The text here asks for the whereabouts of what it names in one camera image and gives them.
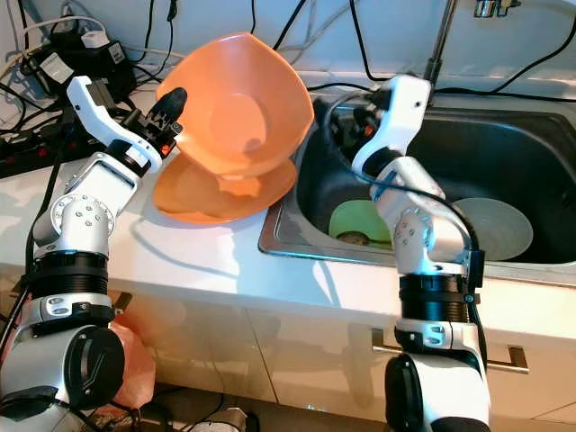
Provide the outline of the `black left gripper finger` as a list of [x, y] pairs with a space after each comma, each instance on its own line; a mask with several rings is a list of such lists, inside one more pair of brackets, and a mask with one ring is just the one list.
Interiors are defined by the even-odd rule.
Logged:
[[184, 87], [176, 87], [157, 99], [153, 104], [153, 135], [176, 136], [184, 132], [178, 119], [184, 114], [186, 102], [188, 91]]

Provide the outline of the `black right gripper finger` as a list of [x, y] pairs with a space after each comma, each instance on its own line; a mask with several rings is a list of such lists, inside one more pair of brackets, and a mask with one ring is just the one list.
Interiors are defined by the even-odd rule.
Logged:
[[338, 119], [338, 107], [348, 104], [356, 97], [337, 97], [330, 100], [316, 97], [313, 99], [313, 111], [316, 113], [316, 124], [325, 147], [332, 155], [341, 159], [351, 159], [355, 152], [346, 144], [346, 134]]

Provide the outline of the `orange plastic bowl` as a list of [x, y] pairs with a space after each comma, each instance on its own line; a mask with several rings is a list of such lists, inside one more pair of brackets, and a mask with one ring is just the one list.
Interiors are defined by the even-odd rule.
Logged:
[[157, 97], [186, 91], [178, 147], [218, 176], [262, 176], [303, 143], [314, 114], [293, 67], [248, 32], [206, 42], [169, 71]]

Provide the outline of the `green plate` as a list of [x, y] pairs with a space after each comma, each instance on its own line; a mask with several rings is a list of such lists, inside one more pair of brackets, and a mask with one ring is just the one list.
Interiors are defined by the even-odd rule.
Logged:
[[328, 234], [337, 241], [355, 246], [392, 248], [390, 228], [370, 199], [342, 202], [330, 214]]

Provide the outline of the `white plug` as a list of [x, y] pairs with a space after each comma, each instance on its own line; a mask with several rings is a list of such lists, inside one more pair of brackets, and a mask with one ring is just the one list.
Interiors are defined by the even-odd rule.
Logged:
[[103, 30], [87, 30], [81, 36], [81, 41], [87, 49], [99, 49], [110, 44], [110, 37]]

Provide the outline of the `chrome faucet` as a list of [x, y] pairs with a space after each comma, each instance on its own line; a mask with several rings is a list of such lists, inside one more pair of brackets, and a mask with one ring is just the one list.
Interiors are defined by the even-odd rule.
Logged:
[[[522, 5], [522, 0], [474, 0], [472, 16], [474, 18], [494, 18], [505, 17], [511, 8]], [[427, 68], [423, 73], [423, 78], [432, 87], [435, 87], [439, 78], [441, 68], [443, 68], [443, 53], [447, 45], [450, 28], [454, 21], [458, 0], [445, 0], [443, 16], [440, 18], [439, 29], [437, 29], [435, 45], [433, 45], [432, 55], [428, 58]]]

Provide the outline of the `black charger box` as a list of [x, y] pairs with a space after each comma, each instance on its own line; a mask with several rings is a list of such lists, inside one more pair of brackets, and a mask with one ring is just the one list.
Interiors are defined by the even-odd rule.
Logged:
[[120, 92], [132, 86], [132, 64], [117, 40], [99, 49], [82, 44], [83, 32], [53, 32], [44, 45], [34, 49], [18, 63], [18, 70], [40, 84], [46, 95], [63, 95], [75, 76], [104, 81], [108, 90]]

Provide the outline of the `black power strip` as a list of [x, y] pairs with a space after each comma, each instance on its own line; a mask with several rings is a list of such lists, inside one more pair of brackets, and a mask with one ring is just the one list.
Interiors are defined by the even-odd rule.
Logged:
[[55, 112], [46, 120], [13, 133], [0, 148], [0, 178], [20, 176], [50, 167], [62, 155], [61, 121], [65, 112]]

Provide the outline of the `stainless steel sink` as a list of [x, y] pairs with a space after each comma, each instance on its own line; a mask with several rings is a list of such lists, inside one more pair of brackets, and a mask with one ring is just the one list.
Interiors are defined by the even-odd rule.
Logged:
[[[525, 111], [497, 103], [455, 100], [429, 108], [409, 153], [450, 201], [498, 199], [529, 219], [526, 251], [485, 274], [523, 283], [576, 287], [576, 120], [531, 104]], [[329, 220], [342, 203], [369, 197], [340, 149], [310, 132], [293, 163], [293, 189], [268, 210], [258, 243], [264, 254], [394, 266], [392, 252], [331, 238]]]

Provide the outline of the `grey plate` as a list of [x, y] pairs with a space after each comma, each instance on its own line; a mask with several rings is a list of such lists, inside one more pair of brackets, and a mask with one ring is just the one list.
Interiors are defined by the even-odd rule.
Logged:
[[508, 262], [534, 242], [530, 219], [513, 205], [484, 197], [458, 199], [454, 205], [479, 235], [485, 262]]

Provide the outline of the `orange plastic bag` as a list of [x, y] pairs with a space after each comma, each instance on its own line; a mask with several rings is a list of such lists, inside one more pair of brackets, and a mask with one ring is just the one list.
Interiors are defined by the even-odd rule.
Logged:
[[155, 359], [144, 345], [140, 334], [133, 329], [131, 318], [127, 314], [119, 314], [112, 321], [110, 329], [118, 335], [126, 357], [121, 387], [113, 400], [120, 406], [141, 408], [155, 395]]

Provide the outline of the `grey robot foot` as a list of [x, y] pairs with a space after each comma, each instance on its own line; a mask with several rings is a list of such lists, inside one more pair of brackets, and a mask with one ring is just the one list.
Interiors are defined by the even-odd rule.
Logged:
[[197, 425], [199, 432], [246, 432], [247, 413], [239, 407], [215, 411]]

